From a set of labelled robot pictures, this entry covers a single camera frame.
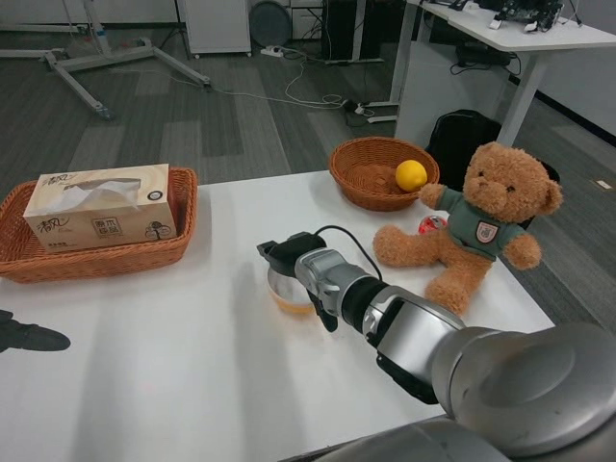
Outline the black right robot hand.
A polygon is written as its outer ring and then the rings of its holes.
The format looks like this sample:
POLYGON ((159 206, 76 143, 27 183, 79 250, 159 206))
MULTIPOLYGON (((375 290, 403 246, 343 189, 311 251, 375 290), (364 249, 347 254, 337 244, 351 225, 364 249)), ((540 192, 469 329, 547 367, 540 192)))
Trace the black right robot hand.
POLYGON ((327 309, 335 306, 325 295, 326 274, 345 260, 341 254, 326 247, 317 234, 300 232, 286 241, 268 241, 257 245, 259 254, 276 273, 298 281, 309 296, 317 316, 328 332, 338 328, 337 315, 327 309))

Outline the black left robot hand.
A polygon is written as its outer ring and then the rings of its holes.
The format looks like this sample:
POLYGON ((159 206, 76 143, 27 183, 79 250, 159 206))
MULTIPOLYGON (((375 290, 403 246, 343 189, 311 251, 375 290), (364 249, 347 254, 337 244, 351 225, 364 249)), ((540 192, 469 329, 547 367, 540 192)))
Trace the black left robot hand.
POLYGON ((70 340, 62 333, 39 326, 24 324, 13 318, 13 313, 0 314, 0 351, 24 349, 31 351, 62 351, 70 347, 70 340))

